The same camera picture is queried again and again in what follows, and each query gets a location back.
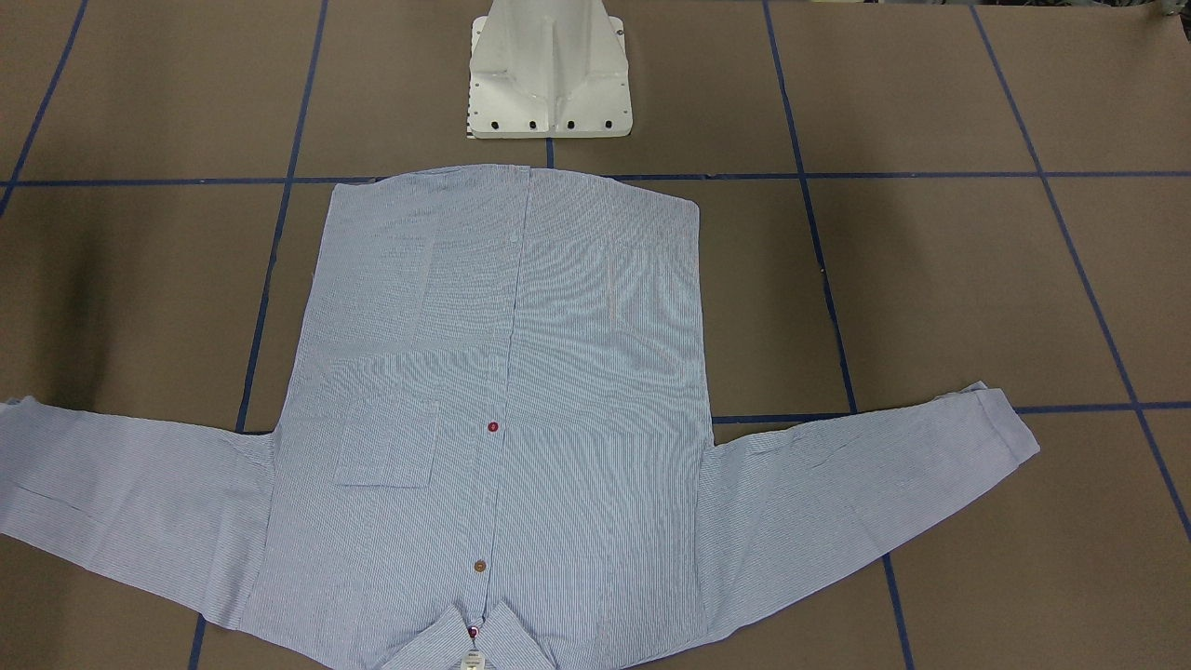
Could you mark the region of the light blue striped shirt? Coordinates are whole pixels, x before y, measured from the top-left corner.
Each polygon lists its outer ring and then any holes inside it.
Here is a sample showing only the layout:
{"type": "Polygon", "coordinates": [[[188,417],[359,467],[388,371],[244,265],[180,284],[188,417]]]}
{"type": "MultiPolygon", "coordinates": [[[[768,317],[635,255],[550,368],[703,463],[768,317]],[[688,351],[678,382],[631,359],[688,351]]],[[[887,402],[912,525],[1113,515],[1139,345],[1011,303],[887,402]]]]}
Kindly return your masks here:
{"type": "Polygon", "coordinates": [[[713,442],[699,211],[545,168],[332,192],[278,426],[4,406],[4,534],[333,669],[624,669],[1039,453],[975,382],[713,442]]]}

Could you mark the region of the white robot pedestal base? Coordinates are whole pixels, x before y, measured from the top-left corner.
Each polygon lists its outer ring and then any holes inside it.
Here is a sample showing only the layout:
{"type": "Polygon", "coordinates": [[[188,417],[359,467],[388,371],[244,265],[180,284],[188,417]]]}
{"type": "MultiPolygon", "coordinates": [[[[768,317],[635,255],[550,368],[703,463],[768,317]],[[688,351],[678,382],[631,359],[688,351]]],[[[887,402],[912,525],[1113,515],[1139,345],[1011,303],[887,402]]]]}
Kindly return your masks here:
{"type": "Polygon", "coordinates": [[[467,133],[621,139],[634,125],[624,21],[601,1],[494,1],[472,21],[467,133]]]}

